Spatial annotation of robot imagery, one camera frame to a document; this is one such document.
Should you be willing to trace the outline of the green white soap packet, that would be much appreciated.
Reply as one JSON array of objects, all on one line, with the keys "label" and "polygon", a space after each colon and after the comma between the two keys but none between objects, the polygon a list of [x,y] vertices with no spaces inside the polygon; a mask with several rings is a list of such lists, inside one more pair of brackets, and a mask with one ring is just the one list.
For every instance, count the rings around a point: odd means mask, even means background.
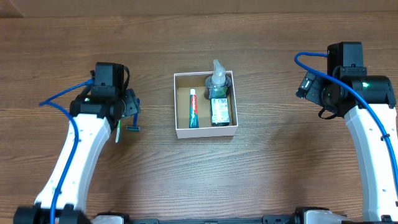
[{"label": "green white soap packet", "polygon": [[211,123],[213,126],[228,126],[230,123],[227,98],[211,99]]}]

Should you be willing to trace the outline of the clear soap pump bottle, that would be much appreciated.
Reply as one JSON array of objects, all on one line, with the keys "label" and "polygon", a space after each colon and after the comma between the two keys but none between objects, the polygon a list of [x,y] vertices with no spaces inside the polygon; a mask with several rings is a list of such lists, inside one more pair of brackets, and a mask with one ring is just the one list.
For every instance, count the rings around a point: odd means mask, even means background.
[{"label": "clear soap pump bottle", "polygon": [[205,98],[207,100],[211,100],[213,98],[227,98],[229,96],[229,88],[231,84],[231,78],[226,75],[224,66],[215,59],[213,61],[213,74],[205,80]]}]

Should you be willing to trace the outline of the red green toothpaste tube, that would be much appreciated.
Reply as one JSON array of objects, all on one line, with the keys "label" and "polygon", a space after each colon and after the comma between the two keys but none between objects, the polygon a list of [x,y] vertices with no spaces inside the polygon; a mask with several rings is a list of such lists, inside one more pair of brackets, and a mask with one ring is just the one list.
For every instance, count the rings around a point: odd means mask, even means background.
[{"label": "red green toothpaste tube", "polygon": [[190,89],[189,128],[199,128],[196,89]]}]

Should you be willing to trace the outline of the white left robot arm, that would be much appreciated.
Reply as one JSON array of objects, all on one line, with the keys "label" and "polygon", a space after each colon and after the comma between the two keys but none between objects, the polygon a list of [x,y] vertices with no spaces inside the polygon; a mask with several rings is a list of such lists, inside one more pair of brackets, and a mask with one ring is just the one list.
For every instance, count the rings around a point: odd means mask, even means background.
[{"label": "white left robot arm", "polygon": [[40,102],[61,111],[68,119],[68,132],[62,151],[45,187],[33,206],[18,207],[14,223],[127,223],[126,215],[86,216],[86,200],[99,155],[112,132],[120,132],[123,118],[140,113],[139,100],[128,87],[127,66],[98,62],[89,80],[77,84],[82,92],[69,110],[54,99],[70,92],[68,88]]}]

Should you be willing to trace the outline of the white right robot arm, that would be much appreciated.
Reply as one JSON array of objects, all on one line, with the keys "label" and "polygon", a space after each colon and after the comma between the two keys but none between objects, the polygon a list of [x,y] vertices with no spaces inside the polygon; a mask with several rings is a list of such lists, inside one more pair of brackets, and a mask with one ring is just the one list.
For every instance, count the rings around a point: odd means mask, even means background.
[{"label": "white right robot arm", "polygon": [[319,117],[343,118],[352,137],[363,189],[363,223],[397,223],[397,100],[390,79],[368,75],[360,42],[331,44],[327,72],[306,70],[296,95],[320,106]]}]

